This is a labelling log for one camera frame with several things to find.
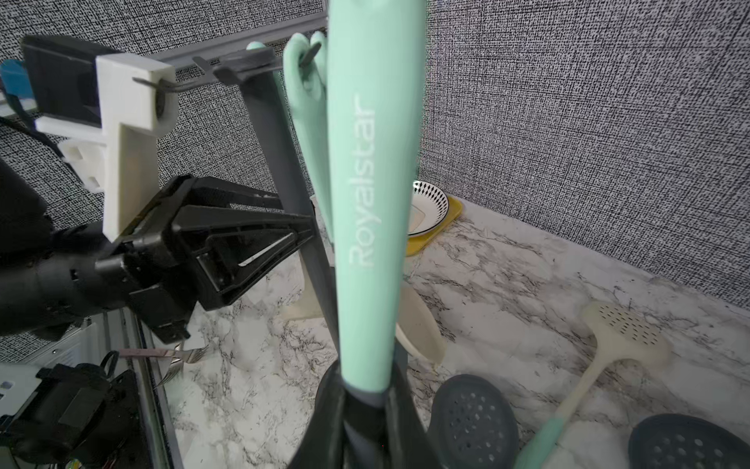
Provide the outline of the grey skimmer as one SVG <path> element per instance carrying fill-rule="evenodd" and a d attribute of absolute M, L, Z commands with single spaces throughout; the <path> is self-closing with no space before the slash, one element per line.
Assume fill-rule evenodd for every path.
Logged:
<path fill-rule="evenodd" d="M 629 466 L 642 468 L 747 468 L 749 445 L 704 419 L 658 414 L 644 419 L 628 442 Z"/>
<path fill-rule="evenodd" d="M 291 36 L 282 56 L 282 71 L 292 122 L 330 238 L 333 232 L 327 119 L 327 38 Z"/>
<path fill-rule="evenodd" d="M 425 88 L 423 1 L 334 1 L 327 69 L 340 369 L 351 463 L 384 465 Z"/>

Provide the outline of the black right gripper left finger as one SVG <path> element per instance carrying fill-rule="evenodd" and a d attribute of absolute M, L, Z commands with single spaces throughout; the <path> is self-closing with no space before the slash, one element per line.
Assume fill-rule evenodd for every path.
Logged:
<path fill-rule="evenodd" d="M 346 401 L 340 364 L 335 362 L 320 381 L 314 413 L 288 469 L 343 467 Z"/>

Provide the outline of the cream skimmer mint handle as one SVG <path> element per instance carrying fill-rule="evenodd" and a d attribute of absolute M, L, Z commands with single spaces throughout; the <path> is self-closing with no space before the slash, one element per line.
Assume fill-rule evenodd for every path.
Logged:
<path fill-rule="evenodd" d="M 511 406 L 497 387 L 472 374 L 439 387 L 428 437 L 443 468 L 511 468 L 519 452 Z"/>

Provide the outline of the grey skimmer back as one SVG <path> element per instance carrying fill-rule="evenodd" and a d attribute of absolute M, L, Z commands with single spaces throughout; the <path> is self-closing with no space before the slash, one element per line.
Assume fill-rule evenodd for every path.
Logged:
<path fill-rule="evenodd" d="M 644 419 L 628 442 L 629 466 L 642 468 L 747 468 L 749 445 L 704 419 L 658 414 Z"/>

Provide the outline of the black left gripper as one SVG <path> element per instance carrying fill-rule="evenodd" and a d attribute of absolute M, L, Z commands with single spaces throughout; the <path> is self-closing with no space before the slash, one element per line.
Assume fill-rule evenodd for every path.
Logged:
<path fill-rule="evenodd" d="M 93 301 L 128 308 L 165 344 L 186 340 L 195 307 L 232 305 L 313 240 L 314 228 L 312 216 L 285 212 L 276 193 L 180 176 L 98 254 Z"/>

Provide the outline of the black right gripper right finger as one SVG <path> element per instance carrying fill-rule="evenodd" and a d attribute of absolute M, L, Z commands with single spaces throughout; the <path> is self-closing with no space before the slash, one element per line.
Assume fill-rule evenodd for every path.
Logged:
<path fill-rule="evenodd" d="M 408 382 L 397 363 L 393 363 L 391 383 L 386 392 L 386 429 L 391 468 L 443 467 L 416 412 Z"/>

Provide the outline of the grey skimmer front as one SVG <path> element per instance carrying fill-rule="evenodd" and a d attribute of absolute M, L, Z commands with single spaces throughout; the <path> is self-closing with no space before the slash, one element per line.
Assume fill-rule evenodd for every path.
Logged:
<path fill-rule="evenodd" d="M 327 119 L 327 38 L 291 36 L 282 56 L 282 71 L 292 122 L 330 238 L 333 232 Z"/>

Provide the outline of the grey utensil rack stand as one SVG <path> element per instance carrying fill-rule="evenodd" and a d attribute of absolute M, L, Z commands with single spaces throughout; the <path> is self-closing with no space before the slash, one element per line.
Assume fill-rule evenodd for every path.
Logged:
<path fill-rule="evenodd" d="M 334 273 L 326 256 L 314 207 L 292 142 L 285 99 L 277 83 L 279 70 L 282 70 L 282 59 L 275 56 L 273 49 L 261 47 L 226 56 L 220 66 L 211 70 L 207 79 L 218 79 L 228 86 L 238 87 L 283 210 L 314 218 L 316 237 L 297 252 L 310 267 L 314 293 L 331 337 L 337 340 L 339 318 Z"/>

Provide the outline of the cream slotted spatula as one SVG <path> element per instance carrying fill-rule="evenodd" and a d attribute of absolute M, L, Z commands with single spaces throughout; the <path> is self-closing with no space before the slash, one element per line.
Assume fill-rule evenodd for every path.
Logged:
<path fill-rule="evenodd" d="M 662 371 L 671 360 L 669 341 L 640 315 L 615 304 L 596 301 L 584 308 L 581 318 L 596 338 L 595 357 L 553 416 L 521 450 L 514 464 L 516 468 L 544 465 L 566 424 L 607 367 L 634 361 L 651 371 Z"/>

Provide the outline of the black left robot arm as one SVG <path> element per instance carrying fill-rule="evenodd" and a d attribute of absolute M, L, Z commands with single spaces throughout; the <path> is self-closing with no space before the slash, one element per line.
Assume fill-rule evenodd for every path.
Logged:
<path fill-rule="evenodd" d="M 171 180 L 115 240 L 98 223 L 55 230 L 47 205 L 1 169 L 1 331 L 57 341 L 126 308 L 166 344 L 193 310 L 229 306 L 314 237 L 274 193 L 213 177 Z"/>

